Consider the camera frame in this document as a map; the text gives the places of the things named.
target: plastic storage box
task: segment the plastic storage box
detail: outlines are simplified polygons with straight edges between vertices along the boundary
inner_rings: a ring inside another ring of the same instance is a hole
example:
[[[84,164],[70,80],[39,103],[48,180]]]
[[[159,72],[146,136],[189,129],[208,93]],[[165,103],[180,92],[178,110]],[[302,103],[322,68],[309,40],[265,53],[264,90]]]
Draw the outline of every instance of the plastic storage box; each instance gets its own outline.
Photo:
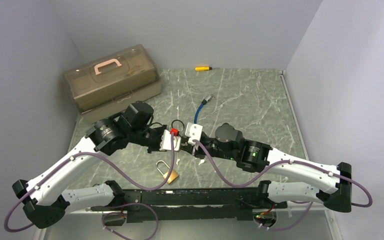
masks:
[[[63,73],[74,102],[86,112],[158,82],[158,70],[139,44]]]
[[[107,118],[127,109],[129,104],[137,101],[145,101],[161,93],[161,80],[148,84],[142,88],[133,90],[123,96],[113,99],[111,102],[95,109],[83,112],[81,116],[89,123]]]

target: marble floor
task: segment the marble floor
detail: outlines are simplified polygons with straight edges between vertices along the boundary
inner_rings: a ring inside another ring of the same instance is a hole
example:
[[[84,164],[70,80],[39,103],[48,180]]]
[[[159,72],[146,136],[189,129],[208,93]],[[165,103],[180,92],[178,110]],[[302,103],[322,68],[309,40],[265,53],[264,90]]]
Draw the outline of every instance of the marble floor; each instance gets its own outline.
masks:
[[[270,144],[283,152],[305,158],[298,130],[284,86],[276,69],[213,69],[196,72],[193,69],[160,69],[162,92],[148,101],[154,108],[154,122],[170,124],[180,119],[193,122],[203,98],[214,94],[215,99],[205,105],[198,118],[203,131],[210,137],[223,123],[229,123],[243,132],[246,139]],[[79,119],[72,147],[78,143],[92,124]],[[129,144],[109,157],[125,173],[147,187],[163,180],[155,163],[170,163],[170,152],[148,154],[146,147]],[[223,175],[235,184],[249,181],[256,173],[248,173],[226,159],[214,159]],[[163,188],[221,188],[227,185],[215,173],[208,160],[200,163],[186,152],[176,153],[174,167],[179,178]],[[124,189],[136,188],[105,162],[90,168],[69,188],[87,188],[116,180]],[[266,174],[261,180],[285,182],[288,179]]]

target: toolbox handle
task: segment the toolbox handle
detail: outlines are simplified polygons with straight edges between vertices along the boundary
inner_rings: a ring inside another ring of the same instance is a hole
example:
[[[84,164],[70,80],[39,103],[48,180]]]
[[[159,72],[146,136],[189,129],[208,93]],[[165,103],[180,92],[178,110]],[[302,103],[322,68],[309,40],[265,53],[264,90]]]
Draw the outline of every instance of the toolbox handle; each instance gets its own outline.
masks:
[[[95,67],[94,67],[95,75],[99,75],[99,74],[102,73],[101,71],[98,70],[99,68],[101,68],[103,66],[107,66],[108,64],[112,64],[112,63],[117,64],[117,67],[121,67],[122,66],[122,64],[117,59],[115,59],[115,58],[110,59],[110,60],[106,60],[104,62],[101,62],[101,63],[98,63],[98,64],[95,65]]]

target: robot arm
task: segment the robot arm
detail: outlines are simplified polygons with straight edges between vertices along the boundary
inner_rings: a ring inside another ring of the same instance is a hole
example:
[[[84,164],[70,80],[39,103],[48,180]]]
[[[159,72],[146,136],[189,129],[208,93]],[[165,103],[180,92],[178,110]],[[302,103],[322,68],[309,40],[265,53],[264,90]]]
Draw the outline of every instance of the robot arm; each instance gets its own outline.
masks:
[[[128,143],[148,147],[148,153],[171,150],[171,134],[167,126],[150,128],[154,110],[143,102],[131,104],[124,113],[98,121],[86,136],[61,160],[30,181],[19,180],[12,188],[18,198],[35,188],[23,203],[27,218],[38,228],[46,228],[64,214],[94,206],[114,207],[125,202],[122,188],[115,181],[106,181],[96,187],[68,190],[70,183],[86,169],[95,165],[99,158],[91,155],[73,157],[84,152],[92,152],[98,157],[108,157],[116,150],[124,149]],[[351,166],[341,163],[338,166],[323,165],[288,155],[267,144],[247,140],[242,132],[225,123],[215,131],[215,137],[208,137],[198,124],[188,123],[185,136],[174,137],[174,150],[186,151],[203,158],[205,153],[194,140],[200,141],[211,156],[236,161],[236,166],[247,172],[261,172],[265,167],[281,160],[302,161],[318,166],[338,175],[351,178]],[[47,179],[40,187],[37,184],[61,163],[71,161]],[[310,201],[322,203],[339,212],[351,211],[351,187],[344,187],[338,177],[327,176],[309,166],[282,164],[272,167],[270,173],[288,176],[301,182],[279,183],[261,181],[258,187],[258,200],[268,203],[285,201]]]

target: white wall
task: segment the white wall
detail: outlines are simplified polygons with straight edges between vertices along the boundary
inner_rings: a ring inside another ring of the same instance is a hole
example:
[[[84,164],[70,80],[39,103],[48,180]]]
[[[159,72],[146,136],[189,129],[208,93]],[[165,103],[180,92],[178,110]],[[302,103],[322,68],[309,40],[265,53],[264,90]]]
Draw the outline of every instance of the white wall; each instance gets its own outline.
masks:
[[[384,239],[384,1],[324,0],[286,73],[310,159],[352,164],[373,195],[336,214],[344,239]]]
[[[77,111],[62,84],[80,56],[47,0],[0,0],[0,240],[32,239],[34,229],[7,233],[11,188],[67,152]],[[22,208],[10,219],[25,226]]]
[[[142,43],[160,68],[285,69],[322,0],[50,0],[85,61]]]

